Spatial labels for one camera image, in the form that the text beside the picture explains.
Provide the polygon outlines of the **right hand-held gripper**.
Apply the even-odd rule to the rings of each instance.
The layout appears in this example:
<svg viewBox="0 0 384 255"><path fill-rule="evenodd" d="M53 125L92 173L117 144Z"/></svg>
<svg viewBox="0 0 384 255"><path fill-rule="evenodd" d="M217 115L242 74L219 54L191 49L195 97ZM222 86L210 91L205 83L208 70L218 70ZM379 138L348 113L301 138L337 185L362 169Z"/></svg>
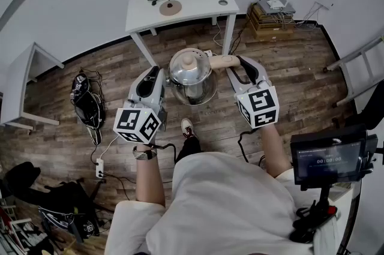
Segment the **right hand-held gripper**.
<svg viewBox="0 0 384 255"><path fill-rule="evenodd" d="M252 129L274 124L280 110L275 86L265 68L255 60L238 55L240 66L226 68L239 112Z"/></svg>

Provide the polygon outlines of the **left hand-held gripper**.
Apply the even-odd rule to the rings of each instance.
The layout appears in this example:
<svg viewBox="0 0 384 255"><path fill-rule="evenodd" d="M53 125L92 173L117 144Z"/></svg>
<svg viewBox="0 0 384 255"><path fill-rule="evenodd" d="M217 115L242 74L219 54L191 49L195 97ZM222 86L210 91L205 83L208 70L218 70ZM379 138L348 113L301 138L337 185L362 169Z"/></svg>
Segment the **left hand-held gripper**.
<svg viewBox="0 0 384 255"><path fill-rule="evenodd" d="M124 105L117 109L113 131L126 142L154 143L159 129L165 129L167 113L160 104L143 103L140 98L164 97L164 69L153 66L132 84Z"/></svg>

